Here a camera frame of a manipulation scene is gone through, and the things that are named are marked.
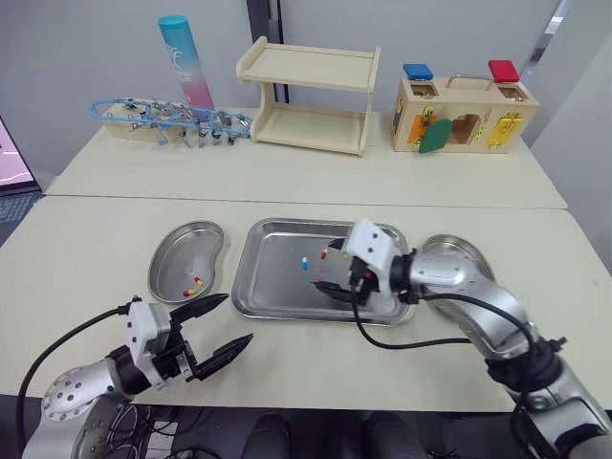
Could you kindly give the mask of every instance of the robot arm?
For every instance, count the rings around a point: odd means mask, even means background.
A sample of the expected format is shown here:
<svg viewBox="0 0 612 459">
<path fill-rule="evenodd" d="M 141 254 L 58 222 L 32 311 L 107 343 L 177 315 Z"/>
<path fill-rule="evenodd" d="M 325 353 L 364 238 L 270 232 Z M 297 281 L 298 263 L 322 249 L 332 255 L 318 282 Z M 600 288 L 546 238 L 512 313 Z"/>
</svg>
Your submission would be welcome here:
<svg viewBox="0 0 612 459">
<path fill-rule="evenodd" d="M 159 303 L 135 297 L 126 323 L 128 345 L 65 372 L 51 384 L 42 401 L 40 425 L 23 457 L 102 458 L 109 426 L 123 404 L 151 386 L 163 388 L 170 378 L 201 381 L 231 363 L 252 334 L 230 341 L 202 363 L 181 334 L 183 322 L 212 311 L 227 297 L 206 296 L 171 313 Z"/>
<path fill-rule="evenodd" d="M 355 225 L 346 251 L 354 256 L 354 285 L 371 285 L 363 281 L 370 272 L 383 295 L 412 303 L 436 299 L 437 309 L 459 325 L 485 358 L 489 375 L 517 402 L 529 444 L 540 457 L 612 457 L 610 419 L 557 355 L 562 341 L 542 338 L 523 304 L 484 276 L 475 262 L 435 251 L 401 254 L 393 239 L 368 221 Z M 522 331 L 473 304 L 479 302 L 517 319 Z"/>
</svg>

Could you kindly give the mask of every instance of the blue block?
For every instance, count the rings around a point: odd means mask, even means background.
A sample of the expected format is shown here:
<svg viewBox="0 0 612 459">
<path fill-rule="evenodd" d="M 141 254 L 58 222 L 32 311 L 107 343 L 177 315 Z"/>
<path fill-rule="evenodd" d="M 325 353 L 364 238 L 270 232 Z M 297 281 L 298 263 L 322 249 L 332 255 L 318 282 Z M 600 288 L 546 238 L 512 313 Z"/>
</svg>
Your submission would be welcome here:
<svg viewBox="0 0 612 459">
<path fill-rule="evenodd" d="M 408 79 L 432 79 L 433 73 L 426 64 L 404 64 Z"/>
</svg>

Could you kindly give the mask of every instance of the computer monitor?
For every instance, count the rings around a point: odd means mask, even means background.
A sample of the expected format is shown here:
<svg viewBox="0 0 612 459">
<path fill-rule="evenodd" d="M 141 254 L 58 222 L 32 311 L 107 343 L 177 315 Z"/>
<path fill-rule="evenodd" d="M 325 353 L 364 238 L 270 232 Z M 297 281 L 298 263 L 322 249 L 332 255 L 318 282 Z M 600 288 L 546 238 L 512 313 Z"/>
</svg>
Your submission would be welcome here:
<svg viewBox="0 0 612 459">
<path fill-rule="evenodd" d="M 0 118 L 0 196 L 40 189 Z"/>
</svg>

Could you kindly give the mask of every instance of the wooden shelf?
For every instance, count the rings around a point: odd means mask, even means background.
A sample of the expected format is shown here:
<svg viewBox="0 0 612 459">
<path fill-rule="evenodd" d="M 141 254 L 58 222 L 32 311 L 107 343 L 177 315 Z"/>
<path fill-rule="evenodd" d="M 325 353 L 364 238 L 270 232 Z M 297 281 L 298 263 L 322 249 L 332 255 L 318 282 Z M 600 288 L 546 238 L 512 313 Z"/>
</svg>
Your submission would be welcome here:
<svg viewBox="0 0 612 459">
<path fill-rule="evenodd" d="M 278 103 L 254 139 L 359 155 L 364 121 L 364 113 Z"/>
<path fill-rule="evenodd" d="M 251 137 L 362 154 L 380 55 L 380 48 L 361 53 L 276 45 L 268 43 L 265 36 L 259 37 L 236 64 L 241 83 L 259 81 L 261 85 L 261 110 L 251 126 Z M 366 109 L 356 113 L 277 103 L 273 83 L 365 93 Z"/>
</svg>

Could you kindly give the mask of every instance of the stainless steel bowl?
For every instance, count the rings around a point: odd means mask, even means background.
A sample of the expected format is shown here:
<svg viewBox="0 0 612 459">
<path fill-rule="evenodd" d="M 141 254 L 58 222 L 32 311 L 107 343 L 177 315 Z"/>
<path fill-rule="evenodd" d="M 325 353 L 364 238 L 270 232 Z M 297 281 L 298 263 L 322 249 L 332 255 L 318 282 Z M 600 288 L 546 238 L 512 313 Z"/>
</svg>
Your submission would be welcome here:
<svg viewBox="0 0 612 459">
<path fill-rule="evenodd" d="M 205 295 L 214 282 L 214 264 L 223 246 L 223 230 L 212 222 L 190 222 L 171 231 L 149 266 L 149 292 L 159 301 L 180 306 Z M 204 281 L 200 286 L 194 280 Z M 197 293 L 184 296 L 190 289 Z"/>
</svg>

